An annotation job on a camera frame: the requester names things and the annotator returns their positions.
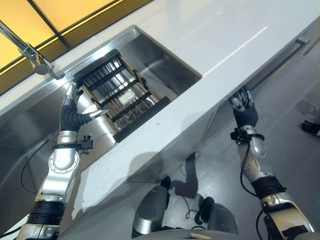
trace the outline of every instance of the white countertop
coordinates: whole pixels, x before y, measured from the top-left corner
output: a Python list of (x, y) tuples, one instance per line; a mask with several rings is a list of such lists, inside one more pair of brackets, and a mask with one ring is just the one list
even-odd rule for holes
[[(81, 174), (72, 216), (95, 206), (319, 15), (317, 0), (155, 0), (55, 61), (62, 68), (137, 25), (202, 79)], [(32, 75), (0, 97), (3, 109), (44, 78)]]

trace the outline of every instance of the window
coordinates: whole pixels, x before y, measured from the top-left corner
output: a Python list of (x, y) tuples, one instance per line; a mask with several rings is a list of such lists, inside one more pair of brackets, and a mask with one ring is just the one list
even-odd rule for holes
[[(152, 0), (0, 0), (0, 20), (52, 61)], [(33, 69), (0, 33), (0, 94)]]

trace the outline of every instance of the wire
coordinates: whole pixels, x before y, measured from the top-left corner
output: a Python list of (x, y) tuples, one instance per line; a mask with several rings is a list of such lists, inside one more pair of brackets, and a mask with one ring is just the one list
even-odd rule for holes
[(40, 149), (46, 145), (48, 142), (50, 141), (50, 139), (47, 139), (44, 143), (41, 144), (41, 146), (31, 155), (31, 157), (28, 158), (28, 160), (25, 162), (23, 168), (21, 169), (21, 172), (20, 172), (20, 178), (19, 178), (19, 181), (20, 181), (20, 186), (22, 187), (23, 190), (25, 190), (26, 192), (30, 193), (30, 194), (34, 194), (34, 195), (37, 195), (37, 192), (33, 192), (33, 191), (30, 191), (28, 189), (26, 189), (26, 187), (24, 186), (24, 183), (22, 181), (22, 176), (24, 174), (24, 171), (26, 169), (26, 166), (29, 164), (30, 160), (40, 151)]
[(248, 142), (248, 147), (246, 148), (245, 156), (244, 156), (244, 159), (243, 159), (243, 162), (242, 162), (242, 166), (241, 166), (240, 183), (241, 183), (241, 186), (243, 187), (243, 189), (244, 189), (247, 193), (251, 194), (252, 196), (257, 197), (257, 195), (256, 195), (255, 193), (249, 191), (249, 190), (245, 187), (244, 182), (243, 182), (243, 175), (244, 175), (244, 170), (245, 170), (247, 158), (248, 158), (248, 155), (249, 155), (249, 150), (250, 150), (250, 142)]
[(6, 236), (9, 236), (9, 235), (11, 235), (11, 234), (14, 234), (16, 231), (19, 231), (20, 229), (21, 229), (21, 226), (18, 227), (18, 228), (16, 228), (15, 230), (12, 230), (12, 231), (9, 231), (9, 232), (7, 232), (7, 233), (5, 233), (5, 234), (2, 234), (2, 235), (0, 236), (0, 239), (4, 238), (4, 237), (6, 237)]
[(193, 226), (191, 229), (197, 229), (197, 228), (207, 230), (204, 226), (200, 226), (200, 225)]
[(260, 231), (259, 231), (259, 219), (260, 219), (260, 217), (261, 217), (263, 212), (264, 212), (264, 210), (262, 209), (259, 212), (258, 216), (256, 216), (256, 220), (255, 220), (255, 230), (256, 230), (256, 233), (258, 234), (258, 237), (259, 237), (260, 240), (263, 240), (263, 238), (261, 237)]
[(186, 198), (185, 198), (184, 196), (183, 196), (182, 198), (183, 198), (183, 200), (185, 201), (185, 204), (186, 204), (186, 206), (187, 206), (187, 208), (188, 208), (188, 212), (185, 214), (185, 219), (189, 219), (191, 212), (197, 213), (198, 211), (197, 211), (197, 210), (194, 210), (194, 209), (190, 209), (189, 203), (187, 202)]
[[(195, 151), (195, 153), (199, 153), (198, 157), (196, 158), (196, 160), (194, 161), (194, 164), (196, 164), (201, 156), (201, 152), (199, 151)], [(187, 176), (183, 171), (182, 171), (182, 163), (180, 164), (180, 173), (183, 175), (183, 176)]]

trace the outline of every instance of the black robotic finger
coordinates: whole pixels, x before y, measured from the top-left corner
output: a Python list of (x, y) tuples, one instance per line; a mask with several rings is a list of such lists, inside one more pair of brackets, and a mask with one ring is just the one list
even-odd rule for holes
[(320, 125), (316, 123), (312, 123), (309, 121), (304, 121), (301, 124), (301, 129), (307, 133), (311, 133), (313, 135), (317, 135), (320, 131)]

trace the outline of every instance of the silver robot arm segment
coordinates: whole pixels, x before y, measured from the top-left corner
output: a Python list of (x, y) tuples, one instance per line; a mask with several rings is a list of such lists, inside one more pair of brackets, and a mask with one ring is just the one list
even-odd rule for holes
[(272, 240), (295, 239), (314, 228), (272, 172), (266, 159), (264, 136), (255, 126), (258, 113), (251, 93), (245, 88), (229, 98), (237, 128), (230, 134), (238, 144), (243, 175), (249, 180), (255, 196), (266, 214), (264, 222)]
[(79, 165), (78, 150), (93, 148), (90, 136), (78, 143), (78, 131), (83, 124), (106, 114), (107, 109), (92, 113), (77, 113), (80, 95), (79, 85), (73, 81), (66, 91), (60, 112), (60, 132), (57, 144), (49, 158), (49, 172), (40, 187), (27, 222), (21, 227), (17, 240), (56, 240), (60, 222), (73, 186), (74, 175)]

